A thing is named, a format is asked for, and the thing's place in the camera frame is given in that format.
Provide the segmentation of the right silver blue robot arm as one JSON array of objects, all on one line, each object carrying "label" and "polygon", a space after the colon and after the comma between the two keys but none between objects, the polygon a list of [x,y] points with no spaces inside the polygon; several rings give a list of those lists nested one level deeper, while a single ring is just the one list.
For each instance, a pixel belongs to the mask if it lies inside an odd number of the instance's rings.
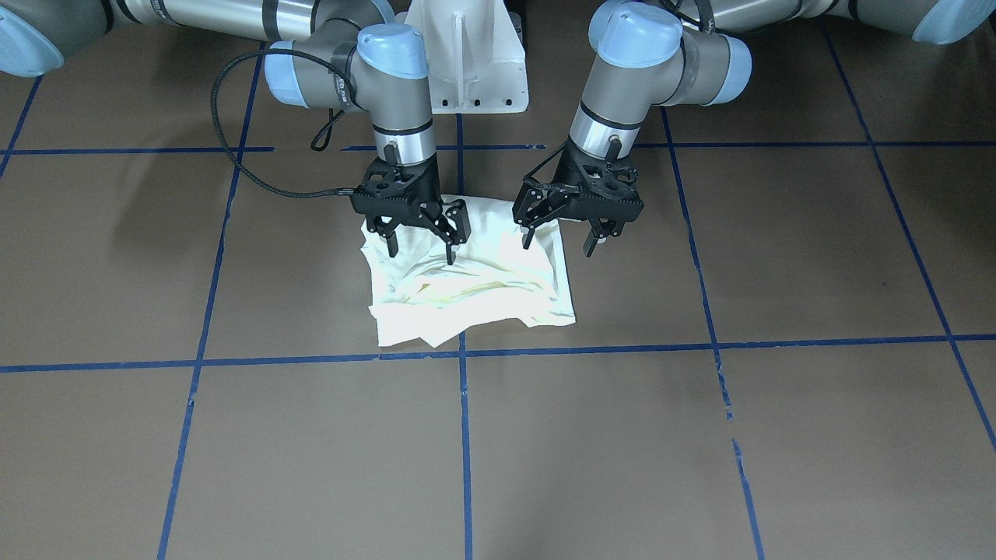
[{"label": "right silver blue robot arm", "polygon": [[[396,230],[402,226],[439,238],[448,264],[455,248],[469,241],[465,202],[446,202],[439,191],[423,36],[396,22],[387,1],[4,1],[2,71],[40,77],[128,24],[190,27],[269,43],[229,61],[210,93],[221,149],[260,187],[286,198],[348,196],[367,232],[383,239],[391,257],[398,255]],[[369,114],[377,155],[356,187],[285,191],[246,169],[225,137],[218,96],[227,75],[252,59],[262,61],[275,99],[328,110],[313,150],[324,148],[345,114]]]}]

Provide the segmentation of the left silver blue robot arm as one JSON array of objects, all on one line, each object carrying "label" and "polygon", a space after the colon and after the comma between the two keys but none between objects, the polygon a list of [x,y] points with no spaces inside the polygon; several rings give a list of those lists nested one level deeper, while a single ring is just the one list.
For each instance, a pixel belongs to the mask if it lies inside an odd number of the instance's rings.
[{"label": "left silver blue robot arm", "polygon": [[594,63],[569,137],[552,154],[550,182],[533,173],[513,206],[529,248],[561,219],[590,226],[584,252],[622,234],[644,203],[630,153],[652,107],[711,106],[748,85],[752,55],[741,35],[799,18],[836,16],[919,43],[962,40],[992,1],[607,1],[588,25]]}]

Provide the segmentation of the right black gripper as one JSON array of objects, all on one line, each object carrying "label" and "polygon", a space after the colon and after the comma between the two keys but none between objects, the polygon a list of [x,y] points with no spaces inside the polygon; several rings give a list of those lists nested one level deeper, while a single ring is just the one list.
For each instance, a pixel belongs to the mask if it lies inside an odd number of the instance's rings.
[{"label": "right black gripper", "polygon": [[395,166],[377,157],[349,199],[353,210],[366,216],[370,231],[387,245],[389,258],[399,252],[399,226],[426,228],[441,238],[448,265],[455,263],[456,247],[471,237],[467,202],[442,198],[437,156]]}]

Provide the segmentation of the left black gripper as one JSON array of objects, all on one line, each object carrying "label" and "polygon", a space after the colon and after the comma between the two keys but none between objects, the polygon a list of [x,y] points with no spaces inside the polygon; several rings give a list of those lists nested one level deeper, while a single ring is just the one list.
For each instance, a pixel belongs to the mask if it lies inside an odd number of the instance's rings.
[{"label": "left black gripper", "polygon": [[590,223],[586,257],[608,238],[622,234],[625,223],[640,216],[644,203],[637,192],[637,169],[621,152],[618,139],[609,142],[602,157],[588,155],[567,139],[527,173],[512,210],[523,249],[529,249],[538,228],[554,219]]}]

